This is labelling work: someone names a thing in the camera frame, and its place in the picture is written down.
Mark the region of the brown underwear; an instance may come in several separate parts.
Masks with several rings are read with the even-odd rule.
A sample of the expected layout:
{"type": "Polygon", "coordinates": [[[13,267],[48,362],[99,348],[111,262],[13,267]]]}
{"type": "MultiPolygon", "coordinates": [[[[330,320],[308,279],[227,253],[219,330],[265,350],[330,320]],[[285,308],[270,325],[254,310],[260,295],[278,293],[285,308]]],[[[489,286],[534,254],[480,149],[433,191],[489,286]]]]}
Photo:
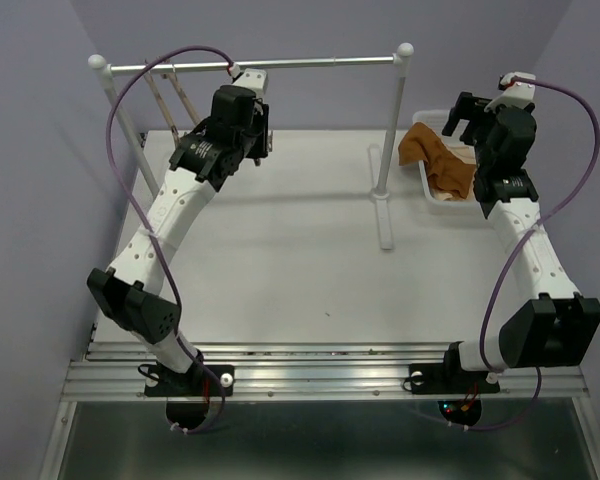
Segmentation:
{"type": "Polygon", "coordinates": [[[468,196],[476,166],[456,158],[441,138],[422,122],[414,123],[398,145],[400,167],[422,161],[429,187],[451,193],[454,197],[468,196]]]}

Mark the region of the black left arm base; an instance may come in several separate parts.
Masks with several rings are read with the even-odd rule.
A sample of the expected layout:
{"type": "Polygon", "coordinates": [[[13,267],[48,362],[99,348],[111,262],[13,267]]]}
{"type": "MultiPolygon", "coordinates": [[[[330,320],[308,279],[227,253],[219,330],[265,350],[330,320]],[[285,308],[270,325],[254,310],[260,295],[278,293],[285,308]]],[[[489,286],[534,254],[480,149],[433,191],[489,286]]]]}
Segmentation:
{"type": "Polygon", "coordinates": [[[226,399],[233,395],[235,368],[230,364],[193,364],[184,374],[159,363],[137,367],[144,378],[143,395],[166,399],[165,417],[171,431],[183,435],[209,432],[224,413],[226,399]]]}

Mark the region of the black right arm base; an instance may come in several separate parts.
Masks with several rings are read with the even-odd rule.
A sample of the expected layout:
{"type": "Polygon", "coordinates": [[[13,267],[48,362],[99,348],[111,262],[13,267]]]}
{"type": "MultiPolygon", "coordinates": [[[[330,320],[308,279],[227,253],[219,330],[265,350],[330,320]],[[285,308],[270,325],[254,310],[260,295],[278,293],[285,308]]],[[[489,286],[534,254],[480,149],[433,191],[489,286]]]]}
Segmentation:
{"type": "Polygon", "coordinates": [[[457,344],[438,362],[412,363],[402,389],[414,395],[442,395],[438,409],[443,419],[462,427],[474,427],[482,415],[481,394],[500,392],[497,379],[489,380],[486,370],[464,370],[457,344]]]}

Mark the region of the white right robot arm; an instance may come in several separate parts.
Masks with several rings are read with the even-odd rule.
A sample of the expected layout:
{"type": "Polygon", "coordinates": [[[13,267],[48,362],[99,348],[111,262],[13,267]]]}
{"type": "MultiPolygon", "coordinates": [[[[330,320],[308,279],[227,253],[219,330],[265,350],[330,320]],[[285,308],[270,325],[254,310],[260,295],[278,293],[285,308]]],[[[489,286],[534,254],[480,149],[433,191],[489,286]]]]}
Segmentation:
{"type": "Polygon", "coordinates": [[[442,129],[450,136],[467,123],[460,140],[476,155],[474,195],[508,255],[496,285],[512,274],[525,299],[497,331],[483,325],[477,339],[449,347],[440,378],[452,390],[471,384],[476,372],[577,366],[600,324],[600,302],[585,297],[564,270],[524,168],[537,131],[533,109],[523,97],[462,92],[442,129]]]}

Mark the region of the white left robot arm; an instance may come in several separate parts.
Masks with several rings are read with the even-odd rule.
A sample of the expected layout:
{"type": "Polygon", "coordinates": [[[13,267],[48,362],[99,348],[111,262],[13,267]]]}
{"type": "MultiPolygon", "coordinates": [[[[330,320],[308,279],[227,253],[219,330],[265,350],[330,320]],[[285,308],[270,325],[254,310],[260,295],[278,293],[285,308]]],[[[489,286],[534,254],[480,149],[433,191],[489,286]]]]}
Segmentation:
{"type": "Polygon", "coordinates": [[[214,93],[209,117],[180,139],[140,227],[107,269],[93,269],[87,279],[102,313],[169,369],[168,382],[182,394],[201,386],[203,371],[195,364],[197,349],[179,329],[181,302],[161,295],[172,278],[165,270],[196,217],[241,162],[267,157],[265,91],[263,76],[243,75],[214,93]]]}

